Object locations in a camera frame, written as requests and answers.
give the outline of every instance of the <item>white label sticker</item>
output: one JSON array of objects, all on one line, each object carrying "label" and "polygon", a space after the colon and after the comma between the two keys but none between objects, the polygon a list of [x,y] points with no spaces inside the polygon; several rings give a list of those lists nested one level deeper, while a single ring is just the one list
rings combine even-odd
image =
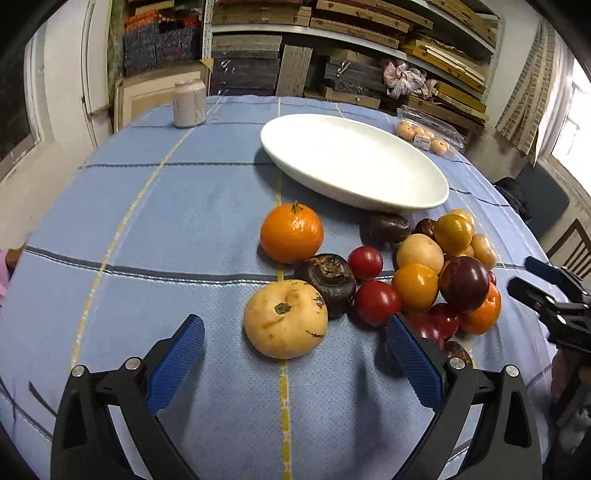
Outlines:
[{"label": "white label sticker", "polygon": [[419,135],[414,136],[413,145],[421,150],[429,150],[431,146],[431,140],[429,137],[420,137]]}]

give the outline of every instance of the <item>blue tablecloth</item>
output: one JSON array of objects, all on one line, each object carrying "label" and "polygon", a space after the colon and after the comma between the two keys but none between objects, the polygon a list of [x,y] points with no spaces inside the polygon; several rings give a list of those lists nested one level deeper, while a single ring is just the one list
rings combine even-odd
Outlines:
[{"label": "blue tablecloth", "polygon": [[[277,278],[279,266],[261,255],[258,241],[278,200],[313,208],[324,224],[321,252],[345,258],[360,245],[366,215],[281,175],[261,147],[262,126],[291,113],[341,115],[387,131],[398,120],[300,98],[210,97],[208,106],[206,124],[195,129],[175,128],[170,105],[136,119],[91,155],[44,217],[0,317],[0,420],[37,475],[48,478],[53,412],[71,366],[117,368],[196,313],[206,326],[203,359],[160,419],[201,479],[390,479],[433,412],[383,361],[381,335],[334,320],[319,348],[282,368],[253,352],[241,322],[250,296]],[[546,257],[480,172],[461,155],[428,156],[447,177],[450,196],[410,216],[411,223],[461,207],[489,236],[499,258],[501,318],[462,342],[478,368],[519,366],[545,454],[554,351],[536,315],[505,286],[518,275],[564,297],[519,266],[527,255]],[[391,255],[384,259],[383,277],[391,278]],[[287,375],[288,401],[280,398],[280,375]],[[286,432],[282,408],[289,412]],[[147,476],[120,412],[112,411],[131,464]],[[459,467],[477,413],[446,473]]]}]

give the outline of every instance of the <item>plate rim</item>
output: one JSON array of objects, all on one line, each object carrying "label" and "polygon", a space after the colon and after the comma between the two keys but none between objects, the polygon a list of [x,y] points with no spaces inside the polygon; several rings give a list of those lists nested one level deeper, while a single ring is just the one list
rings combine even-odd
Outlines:
[{"label": "plate rim", "polygon": [[[431,202],[429,204],[426,205],[421,205],[421,206],[416,206],[416,205],[409,205],[408,203],[406,204],[402,204],[402,203],[392,203],[392,202],[386,202],[383,199],[377,199],[375,197],[372,196],[367,196],[367,195],[361,195],[360,193],[357,192],[352,192],[349,189],[346,188],[342,188],[340,186],[336,186],[331,182],[327,182],[325,180],[321,180],[318,177],[314,176],[314,175],[310,175],[308,173],[304,173],[302,170],[298,170],[296,168],[294,168],[293,166],[288,165],[287,163],[285,163],[284,161],[281,161],[279,158],[277,158],[275,155],[271,154],[271,152],[268,149],[268,145],[266,144],[265,140],[264,140],[264,135],[265,135],[265,130],[268,131],[268,125],[273,123],[273,122],[277,122],[280,119],[286,118],[286,117],[291,117],[291,116],[311,116],[311,117],[328,117],[331,119],[336,119],[338,122],[350,122],[350,123],[354,123],[354,124],[359,124],[359,125],[363,125],[364,128],[370,128],[370,129],[374,129],[379,131],[380,135],[383,134],[387,134],[390,135],[391,137],[395,138],[396,140],[394,140],[395,142],[402,142],[404,143],[407,147],[411,147],[414,148],[415,150],[417,150],[417,152],[422,155],[441,175],[441,177],[443,178],[445,185],[446,185],[446,194],[444,195],[444,198],[442,201],[437,201],[437,202]],[[358,120],[353,120],[351,118],[345,118],[344,116],[336,116],[336,115],[326,115],[323,113],[289,113],[288,115],[280,115],[278,117],[272,118],[271,120],[269,120],[265,125],[263,125],[263,127],[261,128],[261,133],[260,133],[260,139],[261,139],[261,144],[263,149],[265,150],[265,152],[271,157],[271,159],[273,160],[273,162],[283,171],[285,171],[282,166],[285,165],[287,168],[290,168],[292,170],[297,170],[300,174],[302,174],[305,177],[308,177],[316,182],[319,183],[323,183],[325,185],[330,186],[331,188],[340,190],[342,192],[346,192],[349,195],[355,196],[357,198],[363,199],[363,200],[369,200],[370,202],[374,203],[374,204],[380,204],[380,205],[384,205],[384,206],[390,206],[390,207],[397,207],[400,208],[402,210],[404,209],[408,209],[408,210],[429,210],[435,207],[438,207],[440,205],[442,205],[443,203],[445,203],[447,201],[447,199],[449,198],[449,182],[447,181],[447,177],[445,176],[445,174],[441,171],[441,169],[435,164],[435,162],[433,160],[431,160],[428,156],[425,155],[424,152],[422,152],[419,148],[410,145],[408,142],[402,140],[401,138],[398,138],[396,135],[383,130],[381,128],[375,127],[373,125],[370,124],[366,124],[364,122],[359,122]]]}]

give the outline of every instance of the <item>clear plastic package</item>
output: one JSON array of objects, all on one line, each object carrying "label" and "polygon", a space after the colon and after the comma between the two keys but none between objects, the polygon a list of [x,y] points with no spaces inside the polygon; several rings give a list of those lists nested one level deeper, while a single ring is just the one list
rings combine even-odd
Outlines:
[{"label": "clear plastic package", "polygon": [[397,114],[400,122],[394,134],[421,150],[451,157],[466,146],[460,132],[434,116],[407,105],[398,108]]}]

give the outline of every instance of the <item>wooden chair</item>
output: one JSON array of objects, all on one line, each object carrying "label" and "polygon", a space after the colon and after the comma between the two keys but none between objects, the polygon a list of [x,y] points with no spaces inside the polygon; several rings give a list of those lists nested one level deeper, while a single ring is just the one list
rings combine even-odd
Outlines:
[{"label": "wooden chair", "polygon": [[579,220],[566,229],[558,241],[546,253],[550,262],[558,267],[566,267],[582,280],[591,274],[591,240]]}]

